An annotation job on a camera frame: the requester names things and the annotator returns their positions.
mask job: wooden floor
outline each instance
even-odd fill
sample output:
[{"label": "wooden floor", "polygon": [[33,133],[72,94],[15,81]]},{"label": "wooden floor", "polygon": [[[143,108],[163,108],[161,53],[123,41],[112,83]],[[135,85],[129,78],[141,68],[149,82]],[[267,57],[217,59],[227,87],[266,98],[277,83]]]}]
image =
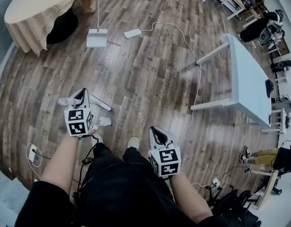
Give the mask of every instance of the wooden floor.
[{"label": "wooden floor", "polygon": [[[112,126],[102,129],[105,144],[122,156],[127,141],[136,136],[140,151],[149,149],[152,125],[170,131],[176,142],[189,124],[197,91],[198,67],[180,32],[171,25],[156,25],[152,32],[126,40],[125,31],[151,29],[156,21],[178,25],[199,57],[220,45],[220,35],[235,35],[241,26],[218,2],[208,0],[102,0],[101,28],[108,28],[106,48],[87,49],[86,36],[96,26],[94,14],[76,8],[79,26],[66,41],[48,47],[40,57],[16,49],[6,66],[0,86],[0,169],[17,177],[30,188],[36,175],[26,160],[26,145],[34,143],[51,157],[66,133],[59,97],[86,87],[112,106],[98,108],[94,119],[108,116]],[[257,47],[247,46],[264,71],[274,79],[268,58]],[[227,98],[231,93],[230,56],[223,52],[206,63],[196,103]],[[233,127],[247,118],[232,108],[196,111],[181,143],[182,168],[192,182],[210,184],[214,177],[239,189],[254,190],[259,177],[245,174],[238,155],[245,145],[252,151],[274,148],[276,135],[259,127]],[[91,147],[90,139],[80,141],[75,179],[81,160]],[[35,170],[41,175],[48,160]],[[194,185],[202,195],[207,190]],[[73,182],[72,190],[77,184]]]}]

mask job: round table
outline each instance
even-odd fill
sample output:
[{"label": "round table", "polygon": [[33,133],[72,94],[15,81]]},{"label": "round table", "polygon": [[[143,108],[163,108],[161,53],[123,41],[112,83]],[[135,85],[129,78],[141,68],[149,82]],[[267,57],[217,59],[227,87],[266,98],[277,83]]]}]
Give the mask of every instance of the round table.
[{"label": "round table", "polygon": [[17,47],[39,56],[57,17],[67,12],[74,0],[13,0],[4,21]]}]

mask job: electrical outlet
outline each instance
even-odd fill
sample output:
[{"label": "electrical outlet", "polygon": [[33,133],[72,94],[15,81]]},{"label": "electrical outlet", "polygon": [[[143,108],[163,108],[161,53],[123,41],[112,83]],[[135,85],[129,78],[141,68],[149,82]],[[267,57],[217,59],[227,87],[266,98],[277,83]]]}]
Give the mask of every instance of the electrical outlet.
[{"label": "electrical outlet", "polygon": [[212,181],[212,183],[213,183],[216,187],[219,187],[219,185],[220,185],[220,182],[219,182],[219,180],[218,180],[217,178],[214,178],[213,181]]},{"label": "electrical outlet", "polygon": [[31,144],[31,147],[30,147],[30,153],[28,154],[28,159],[31,161],[31,162],[34,162],[35,160],[35,152],[33,152],[33,149],[34,151],[37,150],[36,146]]}]

